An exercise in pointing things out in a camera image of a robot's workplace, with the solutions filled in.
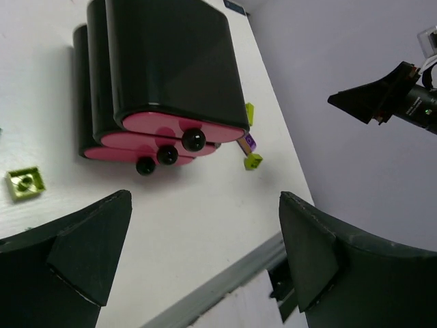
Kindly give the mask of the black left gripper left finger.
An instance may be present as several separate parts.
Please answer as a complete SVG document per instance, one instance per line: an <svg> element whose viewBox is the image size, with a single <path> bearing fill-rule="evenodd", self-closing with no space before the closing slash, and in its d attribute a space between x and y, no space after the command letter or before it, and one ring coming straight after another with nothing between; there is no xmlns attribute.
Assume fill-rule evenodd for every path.
<svg viewBox="0 0 437 328"><path fill-rule="evenodd" d="M131 214L131 193L120 190L1 239L1 326L95 327Z"/></svg>

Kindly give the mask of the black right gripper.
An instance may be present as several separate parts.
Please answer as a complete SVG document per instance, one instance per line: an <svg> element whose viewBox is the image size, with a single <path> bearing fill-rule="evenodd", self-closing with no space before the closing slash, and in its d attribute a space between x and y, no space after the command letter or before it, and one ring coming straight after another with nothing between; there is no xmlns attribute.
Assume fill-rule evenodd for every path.
<svg viewBox="0 0 437 328"><path fill-rule="evenodd" d="M419 69L403 61L372 86L338 92L328 97L328 103L365 124L387 123L395 116L436 133L436 89L415 85L419 77Z"/></svg>

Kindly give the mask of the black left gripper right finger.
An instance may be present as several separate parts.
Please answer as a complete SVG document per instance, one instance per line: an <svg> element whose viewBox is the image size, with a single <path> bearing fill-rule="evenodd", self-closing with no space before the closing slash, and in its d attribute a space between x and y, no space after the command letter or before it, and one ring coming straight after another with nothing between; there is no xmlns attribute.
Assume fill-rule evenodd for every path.
<svg viewBox="0 0 437 328"><path fill-rule="evenodd" d="M436 326L434 251L370 234L290 192L279 220L308 326Z"/></svg>

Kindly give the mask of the lime square lego brick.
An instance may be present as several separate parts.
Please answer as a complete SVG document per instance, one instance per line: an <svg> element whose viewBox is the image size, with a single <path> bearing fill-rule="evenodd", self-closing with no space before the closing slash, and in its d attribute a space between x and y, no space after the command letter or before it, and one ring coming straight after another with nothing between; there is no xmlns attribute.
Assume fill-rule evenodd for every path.
<svg viewBox="0 0 437 328"><path fill-rule="evenodd" d="M46 190L38 167L8 171L5 181L13 202L37 197Z"/></svg>

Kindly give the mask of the lime long lego brick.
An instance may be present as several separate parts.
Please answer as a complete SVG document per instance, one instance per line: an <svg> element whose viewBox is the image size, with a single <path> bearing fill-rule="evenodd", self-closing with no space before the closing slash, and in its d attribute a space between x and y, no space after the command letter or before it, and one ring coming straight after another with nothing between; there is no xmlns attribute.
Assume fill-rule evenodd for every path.
<svg viewBox="0 0 437 328"><path fill-rule="evenodd" d="M255 106L252 103L247 102L245 104L245 108L246 108L246 114L247 114L249 126L252 126L254 123Z"/></svg>

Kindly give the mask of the pink bottom drawer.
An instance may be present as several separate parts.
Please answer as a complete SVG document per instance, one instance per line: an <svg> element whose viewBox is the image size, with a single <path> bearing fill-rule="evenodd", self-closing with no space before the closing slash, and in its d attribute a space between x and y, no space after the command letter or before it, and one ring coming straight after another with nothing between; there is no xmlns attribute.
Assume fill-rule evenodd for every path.
<svg viewBox="0 0 437 328"><path fill-rule="evenodd" d="M157 151L135 151L106 146L86 148L81 152L86 159L110 161L120 163L133 163L141 176L151 175L159 165L181 166L194 161L193 157L182 156L173 146L163 146Z"/></svg>

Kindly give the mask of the pink drawer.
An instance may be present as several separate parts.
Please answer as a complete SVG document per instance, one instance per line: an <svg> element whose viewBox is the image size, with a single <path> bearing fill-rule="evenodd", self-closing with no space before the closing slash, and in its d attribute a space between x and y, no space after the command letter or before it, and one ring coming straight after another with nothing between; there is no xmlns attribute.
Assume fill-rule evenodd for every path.
<svg viewBox="0 0 437 328"><path fill-rule="evenodd" d="M163 146L157 151L135 151L106 146L86 148L81 152L86 159L110 161L120 163L133 163L141 176L151 175L159 165L181 166L194 161L193 157L182 156L173 146Z"/></svg>
<svg viewBox="0 0 437 328"><path fill-rule="evenodd" d="M102 138L102 145L110 148L119 148L135 151L157 151L162 146L173 146L182 156L193 157L207 156L215 152L219 145L217 143L207 143L205 147L198 152L189 152L186 150L180 139L168 137L159 137L156 135L145 135L138 133L112 133Z"/></svg>
<svg viewBox="0 0 437 328"><path fill-rule="evenodd" d="M129 115L122 120L122 126L131 132L177 139L181 139L186 131L197 129L205 135L207 142L215 144L236 141L246 133L240 128L156 112Z"/></svg>

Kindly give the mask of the lime lego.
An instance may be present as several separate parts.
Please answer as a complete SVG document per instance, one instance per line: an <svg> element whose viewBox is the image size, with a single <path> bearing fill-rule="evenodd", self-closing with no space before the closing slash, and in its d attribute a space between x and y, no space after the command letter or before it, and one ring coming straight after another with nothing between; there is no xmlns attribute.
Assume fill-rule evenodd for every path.
<svg viewBox="0 0 437 328"><path fill-rule="evenodd" d="M248 171L257 169L262 161L263 157L261 155L250 153L244 159L244 168Z"/></svg>

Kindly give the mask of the purple curved lego brick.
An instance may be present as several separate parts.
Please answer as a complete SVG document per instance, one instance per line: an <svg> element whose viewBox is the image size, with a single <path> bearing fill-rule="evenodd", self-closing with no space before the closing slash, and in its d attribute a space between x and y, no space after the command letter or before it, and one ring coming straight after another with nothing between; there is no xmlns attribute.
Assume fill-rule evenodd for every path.
<svg viewBox="0 0 437 328"><path fill-rule="evenodd" d="M248 133L244 137L239 138L237 140L237 143L246 156L253 153L257 147L257 144L250 133Z"/></svg>

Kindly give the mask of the pink top drawer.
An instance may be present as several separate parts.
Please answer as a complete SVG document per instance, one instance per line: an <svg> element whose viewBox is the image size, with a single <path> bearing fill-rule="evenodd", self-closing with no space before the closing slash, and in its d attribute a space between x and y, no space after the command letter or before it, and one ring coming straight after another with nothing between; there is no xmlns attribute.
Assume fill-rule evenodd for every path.
<svg viewBox="0 0 437 328"><path fill-rule="evenodd" d="M215 144L236 141L246 133L240 128L156 112L129 115L122 120L122 126L131 132L177 139L181 139L186 131L197 129L205 135L207 142Z"/></svg>

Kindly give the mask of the black drawer cabinet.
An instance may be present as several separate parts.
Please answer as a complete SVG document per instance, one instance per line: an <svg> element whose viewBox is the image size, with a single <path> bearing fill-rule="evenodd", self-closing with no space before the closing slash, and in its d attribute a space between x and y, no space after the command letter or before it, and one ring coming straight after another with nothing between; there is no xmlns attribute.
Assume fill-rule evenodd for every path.
<svg viewBox="0 0 437 328"><path fill-rule="evenodd" d="M141 112L249 132L227 17L205 1L90 1L73 39L79 154L136 133L122 120ZM180 140L189 152L214 144L197 129Z"/></svg>

